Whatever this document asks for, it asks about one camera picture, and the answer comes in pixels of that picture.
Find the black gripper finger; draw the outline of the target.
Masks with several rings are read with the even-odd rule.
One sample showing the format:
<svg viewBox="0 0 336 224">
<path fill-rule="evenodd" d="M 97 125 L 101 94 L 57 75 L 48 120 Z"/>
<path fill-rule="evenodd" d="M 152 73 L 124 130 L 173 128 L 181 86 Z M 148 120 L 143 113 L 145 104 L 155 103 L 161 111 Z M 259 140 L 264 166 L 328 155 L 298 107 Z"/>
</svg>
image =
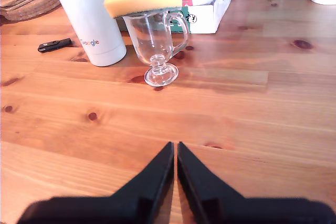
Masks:
<svg viewBox="0 0 336 224">
<path fill-rule="evenodd" d="M 177 174 L 197 223 L 239 223 L 244 197 L 212 173 L 183 142 L 177 145 Z"/>
<path fill-rule="evenodd" d="M 147 166 L 112 196 L 112 223 L 154 223 L 174 178 L 174 144 L 168 142 Z"/>
</svg>

